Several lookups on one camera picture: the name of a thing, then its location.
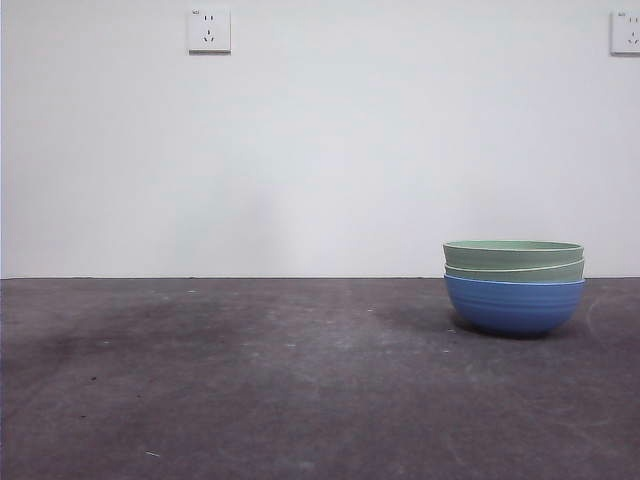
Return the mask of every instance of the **wall socket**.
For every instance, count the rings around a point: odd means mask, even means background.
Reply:
[[[187,15],[189,52],[231,52],[231,12],[228,8],[193,9]]]
[[[640,12],[611,14],[611,53],[640,55]]]

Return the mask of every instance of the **ribbed bowl exterior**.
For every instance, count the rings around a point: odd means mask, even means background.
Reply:
[[[511,283],[445,275],[451,303],[462,318],[492,332],[537,335],[571,318],[584,280],[568,283]]]

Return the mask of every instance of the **white wall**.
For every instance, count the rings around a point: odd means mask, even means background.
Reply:
[[[640,275],[638,1],[4,0],[3,276],[438,276],[440,243]]]

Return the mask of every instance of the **bowl rim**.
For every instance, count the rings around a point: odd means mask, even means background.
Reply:
[[[531,288],[536,287],[549,287],[549,286],[560,286],[560,285],[579,285],[585,282],[585,279],[576,280],[573,282],[540,282],[540,283],[531,283],[531,282],[501,282],[498,280],[474,280],[472,278],[462,278],[462,277],[454,277],[453,275],[444,274],[444,278],[452,279],[460,282],[468,282],[468,283],[484,283],[484,284],[495,284],[495,285],[522,285]]]
[[[445,269],[457,270],[459,272],[479,272],[479,273],[528,273],[528,272],[540,272],[546,270],[556,270],[561,268],[573,267],[575,265],[584,265],[584,257],[577,262],[563,263],[562,265],[552,265],[550,267],[533,267],[533,268],[506,268],[506,269],[491,269],[491,268],[460,268],[444,264]]]
[[[559,247],[559,248],[519,248],[519,249],[514,249],[514,248],[490,248],[490,247],[481,247],[481,246],[464,246],[464,245],[455,245],[456,243],[472,243],[472,242],[496,242],[496,243],[500,243],[500,242],[522,242],[522,243],[549,243],[549,244],[555,244],[555,245],[565,245],[564,247]],[[583,245],[580,245],[579,243],[567,243],[567,242],[552,242],[550,240],[519,240],[519,239],[514,239],[514,240],[454,240],[451,242],[445,242],[442,244],[443,247],[447,247],[447,248],[458,248],[458,249],[462,249],[462,250],[486,250],[486,251],[490,251],[490,252],[567,252],[567,251],[573,251],[573,250],[580,250],[580,249],[584,249]]]

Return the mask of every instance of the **stacked bowls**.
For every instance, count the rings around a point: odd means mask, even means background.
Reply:
[[[580,302],[583,251],[574,243],[526,240],[445,243],[449,297],[460,316],[483,330],[546,333]]]

